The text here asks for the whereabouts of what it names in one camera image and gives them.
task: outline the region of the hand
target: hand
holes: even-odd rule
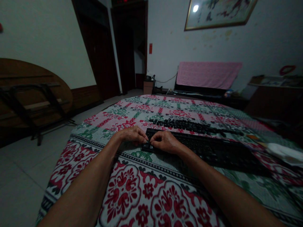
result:
[[[140,143],[147,143],[148,137],[138,126],[125,128],[116,133],[122,141],[132,141],[135,146]]]
[[[171,154],[177,154],[184,146],[169,131],[159,131],[150,140],[152,146]]]

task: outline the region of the bedspread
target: bedspread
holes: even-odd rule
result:
[[[139,126],[197,134],[165,128],[150,119],[191,119],[211,127],[240,130],[264,142],[299,150],[273,130],[240,110],[207,101],[143,95],[119,101],[77,126],[50,177],[37,222],[68,189],[81,170],[119,130]],[[273,178],[216,169],[242,187],[288,226],[303,226],[303,216],[294,202],[303,197],[302,173],[281,166],[248,137],[226,133],[224,139],[240,141],[258,151],[254,155],[272,171]],[[220,134],[209,137],[221,138]],[[226,226],[228,222],[212,197],[176,157],[141,151],[124,142],[118,152],[96,226]]]

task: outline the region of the doorway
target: doorway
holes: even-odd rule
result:
[[[143,87],[147,70],[147,15],[148,1],[111,9],[123,94],[136,88],[136,75]]]
[[[103,100],[120,95],[107,8],[98,0],[72,0]]]

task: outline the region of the white cloth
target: white cloth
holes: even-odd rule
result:
[[[267,144],[268,152],[292,166],[303,168],[303,153],[276,143]]]

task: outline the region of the wrist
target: wrist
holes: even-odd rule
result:
[[[182,158],[185,154],[191,152],[191,150],[185,146],[184,144],[180,143],[178,146],[174,148],[175,154]]]
[[[125,134],[124,134],[123,130],[116,132],[113,135],[112,139],[115,140],[116,142],[122,143],[125,140]]]

